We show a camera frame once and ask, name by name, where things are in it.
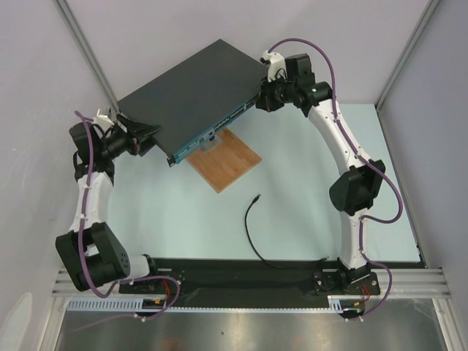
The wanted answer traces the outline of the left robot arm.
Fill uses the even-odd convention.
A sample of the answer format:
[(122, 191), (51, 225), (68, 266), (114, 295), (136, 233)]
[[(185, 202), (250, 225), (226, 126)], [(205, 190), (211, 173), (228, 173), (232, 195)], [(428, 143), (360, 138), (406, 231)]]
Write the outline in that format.
[(115, 181), (114, 160), (124, 153), (144, 156), (155, 145), (160, 125), (131, 121), (118, 115), (86, 118), (69, 129), (76, 151), (72, 157), (79, 188), (75, 218), (67, 233), (56, 238), (55, 247), (75, 288), (109, 296), (105, 284), (135, 283), (152, 293), (161, 275), (147, 254), (130, 256), (107, 223), (110, 193)]

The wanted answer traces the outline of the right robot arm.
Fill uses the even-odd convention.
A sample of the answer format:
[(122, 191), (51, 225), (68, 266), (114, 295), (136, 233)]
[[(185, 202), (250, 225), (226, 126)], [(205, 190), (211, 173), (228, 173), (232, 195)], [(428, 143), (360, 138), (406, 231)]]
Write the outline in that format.
[(333, 89), (326, 82), (317, 82), (308, 55), (283, 57), (264, 52), (261, 62), (268, 65), (262, 79), (257, 108), (274, 112), (292, 104), (318, 129), (330, 150), (339, 178), (329, 189), (333, 207), (341, 220), (339, 268), (331, 286), (343, 293), (359, 293), (370, 277), (370, 267), (363, 257), (363, 234), (360, 216), (367, 214), (377, 197), (385, 171), (382, 161), (359, 160), (350, 146), (352, 138), (333, 101)]

